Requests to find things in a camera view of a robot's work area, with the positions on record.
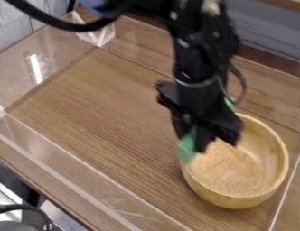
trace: wooden bowl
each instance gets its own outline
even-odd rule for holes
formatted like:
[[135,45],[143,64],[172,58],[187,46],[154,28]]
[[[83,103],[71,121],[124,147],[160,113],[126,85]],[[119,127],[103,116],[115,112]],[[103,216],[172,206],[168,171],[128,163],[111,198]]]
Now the wooden bowl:
[[275,132],[257,119],[238,115],[244,123],[236,148],[219,139],[206,153],[180,163],[194,192],[223,208],[250,208],[275,192],[289,170],[289,154]]

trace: bowl rim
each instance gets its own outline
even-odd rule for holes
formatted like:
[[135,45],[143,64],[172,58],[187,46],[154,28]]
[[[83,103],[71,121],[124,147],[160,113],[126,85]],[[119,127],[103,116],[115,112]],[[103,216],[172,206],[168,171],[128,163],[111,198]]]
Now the bowl rim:
[[222,193],[208,187],[206,187],[206,185],[202,182],[198,182],[198,180],[195,180],[195,176],[194,173],[191,171],[187,171],[188,175],[192,177],[194,181],[198,182],[198,184],[208,191],[214,192],[215,194],[223,196],[223,197],[228,197],[228,198],[235,198],[235,199],[250,199],[250,198],[257,198],[257,197],[262,197],[265,195],[267,195],[270,192],[275,191],[279,187],[279,185],[282,184],[286,175],[287,175],[287,171],[289,171],[289,152],[287,152],[287,148],[286,145],[281,139],[281,137],[278,136],[278,134],[275,133],[275,131],[258,119],[252,118],[248,115],[244,114],[239,114],[236,113],[236,116],[239,116],[240,118],[246,118],[250,121],[252,121],[254,123],[257,123],[258,125],[261,125],[273,135],[275,141],[278,142],[278,145],[281,146],[281,154],[282,154],[282,169],[279,172],[279,176],[278,178],[273,181],[273,183],[269,185],[267,190],[251,195],[251,196],[234,196],[228,193]]

